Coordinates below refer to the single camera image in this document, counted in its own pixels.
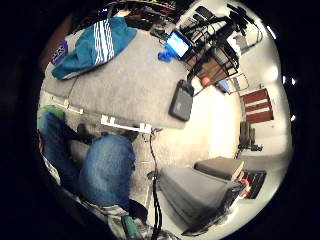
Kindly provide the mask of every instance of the shoe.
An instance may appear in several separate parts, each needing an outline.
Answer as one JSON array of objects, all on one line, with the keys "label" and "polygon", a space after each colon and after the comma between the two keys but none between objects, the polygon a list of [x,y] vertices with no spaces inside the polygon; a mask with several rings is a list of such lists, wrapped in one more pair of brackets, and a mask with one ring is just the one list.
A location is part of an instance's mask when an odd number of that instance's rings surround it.
[{"label": "shoe", "polygon": [[88,144],[88,145],[90,145],[92,143],[92,140],[95,138],[94,135],[92,135],[88,132],[85,124],[83,124],[83,123],[80,123],[78,125],[77,133],[79,135],[80,141],[82,141],[83,143]]},{"label": "shoe", "polygon": [[131,130],[127,130],[121,134],[121,136],[126,137],[132,143],[137,139],[138,135],[139,135],[139,132],[131,131]]}]

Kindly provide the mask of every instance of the person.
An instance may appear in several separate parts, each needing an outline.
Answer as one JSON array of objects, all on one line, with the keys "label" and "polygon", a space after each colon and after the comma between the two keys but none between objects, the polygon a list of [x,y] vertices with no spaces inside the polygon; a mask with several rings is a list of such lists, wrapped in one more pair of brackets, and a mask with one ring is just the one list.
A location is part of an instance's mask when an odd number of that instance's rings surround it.
[{"label": "person", "polygon": [[[45,72],[55,49],[71,31],[74,14],[55,30],[39,57],[39,68]],[[93,139],[86,160],[78,169],[72,161],[68,141],[81,137],[63,119],[55,107],[39,109],[39,148],[45,165],[66,193],[108,224],[118,239],[154,239],[153,228],[146,219],[129,216],[130,178],[135,154],[125,136],[107,134]],[[157,239],[179,239],[161,230]]]}]

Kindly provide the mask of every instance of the desk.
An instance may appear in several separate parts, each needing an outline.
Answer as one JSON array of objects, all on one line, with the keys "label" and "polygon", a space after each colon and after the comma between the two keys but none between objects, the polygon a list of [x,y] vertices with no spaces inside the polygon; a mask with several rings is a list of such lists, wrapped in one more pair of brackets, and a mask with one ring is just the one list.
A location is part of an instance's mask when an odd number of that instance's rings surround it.
[{"label": "desk", "polygon": [[168,110],[177,82],[185,79],[188,71],[176,59],[159,61],[157,55],[163,50],[157,38],[138,30],[118,56],[91,72],[61,82],[47,71],[43,90],[68,99],[70,106],[89,114],[152,127],[184,128],[185,122],[171,117]]}]

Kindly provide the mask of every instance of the white wall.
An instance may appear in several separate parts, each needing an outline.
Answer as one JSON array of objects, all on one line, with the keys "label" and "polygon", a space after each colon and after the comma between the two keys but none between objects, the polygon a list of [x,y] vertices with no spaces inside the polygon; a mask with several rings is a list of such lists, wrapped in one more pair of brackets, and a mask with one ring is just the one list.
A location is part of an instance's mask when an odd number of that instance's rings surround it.
[{"label": "white wall", "polygon": [[[184,22],[200,5],[213,10],[213,13],[217,16],[229,14],[230,9],[226,7],[227,3],[243,7],[248,16],[255,20],[264,36],[261,43],[240,57],[240,72],[245,73],[250,85],[247,90],[242,91],[240,94],[243,95],[258,90],[260,89],[260,84],[263,84],[270,96],[274,115],[273,121],[253,124],[256,129],[256,144],[262,144],[264,146],[263,151],[251,152],[250,150],[245,150],[242,155],[269,156],[288,152],[287,157],[289,158],[292,151],[290,111],[282,85],[280,58],[275,42],[263,25],[262,20],[238,1],[200,0],[193,3],[191,9],[181,17],[178,24]],[[249,24],[246,34],[249,45],[256,41],[257,29],[255,26]]]},{"label": "white wall", "polygon": [[[238,5],[238,2],[226,0],[197,1],[186,15],[181,17],[181,22],[187,19],[199,5],[214,11],[216,15],[229,13],[226,7],[227,2]],[[259,45],[240,58],[241,70],[246,74],[250,84],[250,88],[242,94],[258,90],[259,85],[263,84],[268,90],[274,114],[273,121],[253,124],[256,129],[256,143],[264,146],[263,151],[244,151],[242,159],[245,160],[246,169],[266,170],[267,177],[257,199],[240,201],[238,213],[228,224],[210,228],[206,234],[197,237],[199,240],[221,239],[242,227],[258,214],[277,191],[292,156],[289,105],[282,86],[281,66],[275,42],[260,19],[252,11],[241,6],[247,10],[249,16],[255,19],[264,35],[264,40]],[[256,34],[255,27],[250,26],[247,29],[249,44],[255,42]],[[171,222],[171,219],[166,217],[166,213],[164,216],[164,228],[179,236],[181,232]]]}]

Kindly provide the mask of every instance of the cable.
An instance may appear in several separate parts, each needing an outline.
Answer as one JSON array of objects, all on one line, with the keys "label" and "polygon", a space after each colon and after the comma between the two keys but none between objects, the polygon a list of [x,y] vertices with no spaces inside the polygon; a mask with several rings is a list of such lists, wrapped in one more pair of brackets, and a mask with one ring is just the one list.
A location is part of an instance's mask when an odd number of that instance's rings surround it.
[{"label": "cable", "polygon": [[153,203],[154,203],[154,209],[155,209],[155,224],[153,227],[153,233],[152,233],[152,237],[151,240],[156,240],[160,234],[161,231],[161,227],[162,227],[162,212],[161,212],[161,207],[160,207],[160,203],[159,203],[159,199],[158,199],[158,195],[157,195],[157,180],[158,180],[158,164],[157,164],[157,160],[156,160],[156,156],[154,154],[153,148],[152,148],[152,135],[154,135],[154,131],[153,130],[150,134],[150,138],[149,138],[149,145],[150,145],[150,152],[152,155],[152,158],[154,160],[154,166],[155,166],[155,174],[153,177]]}]

